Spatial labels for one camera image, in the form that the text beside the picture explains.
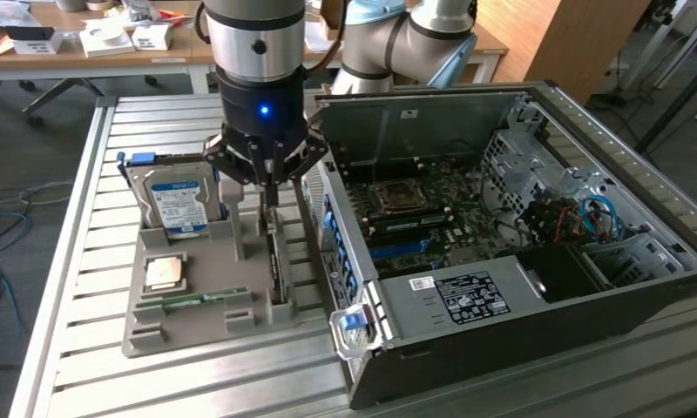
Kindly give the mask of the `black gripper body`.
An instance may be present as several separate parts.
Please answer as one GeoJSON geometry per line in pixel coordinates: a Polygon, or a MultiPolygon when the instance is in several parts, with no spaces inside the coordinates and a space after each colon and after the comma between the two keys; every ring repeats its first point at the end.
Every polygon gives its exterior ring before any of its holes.
{"type": "Polygon", "coordinates": [[[254,82],[215,71],[223,109],[222,137],[238,152],[293,152],[307,136],[303,118],[305,70],[275,81],[254,82]]]}

